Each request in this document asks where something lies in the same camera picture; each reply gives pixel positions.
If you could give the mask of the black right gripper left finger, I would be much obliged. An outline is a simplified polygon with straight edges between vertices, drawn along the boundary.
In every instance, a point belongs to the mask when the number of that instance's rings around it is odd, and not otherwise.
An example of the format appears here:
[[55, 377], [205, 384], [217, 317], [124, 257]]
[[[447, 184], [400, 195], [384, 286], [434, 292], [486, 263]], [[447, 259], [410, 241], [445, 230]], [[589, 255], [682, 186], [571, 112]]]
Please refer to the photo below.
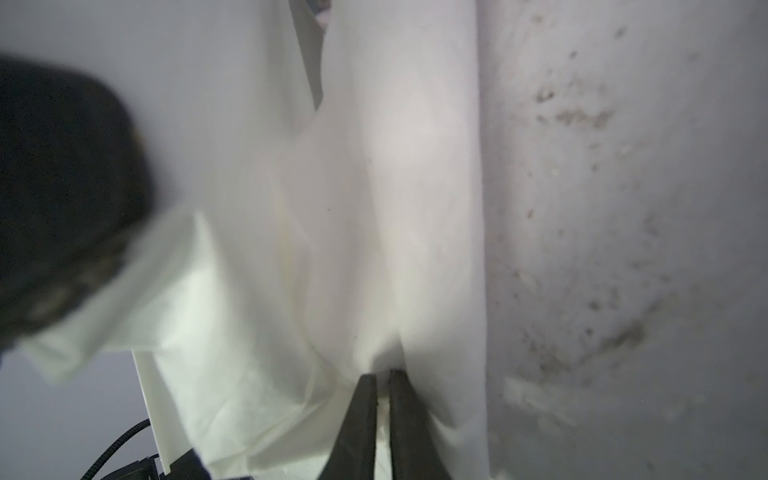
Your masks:
[[362, 375], [318, 480], [373, 480], [378, 392], [374, 374]]

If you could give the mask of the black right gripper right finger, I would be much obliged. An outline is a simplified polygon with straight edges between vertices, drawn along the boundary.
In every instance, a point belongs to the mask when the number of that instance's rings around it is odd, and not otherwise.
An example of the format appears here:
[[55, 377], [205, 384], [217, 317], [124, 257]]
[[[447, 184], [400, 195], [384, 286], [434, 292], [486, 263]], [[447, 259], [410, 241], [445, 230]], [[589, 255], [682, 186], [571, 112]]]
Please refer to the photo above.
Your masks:
[[430, 435], [426, 407], [403, 370], [392, 370], [389, 429], [392, 478], [450, 480]]

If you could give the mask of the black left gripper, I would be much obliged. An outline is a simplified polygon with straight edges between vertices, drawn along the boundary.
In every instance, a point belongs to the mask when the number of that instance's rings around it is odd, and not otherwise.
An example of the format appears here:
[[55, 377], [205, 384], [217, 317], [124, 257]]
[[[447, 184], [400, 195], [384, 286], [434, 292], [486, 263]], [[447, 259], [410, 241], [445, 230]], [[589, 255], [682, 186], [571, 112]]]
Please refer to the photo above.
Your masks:
[[103, 82], [1, 58], [1, 348], [59, 323], [123, 268], [154, 184]]

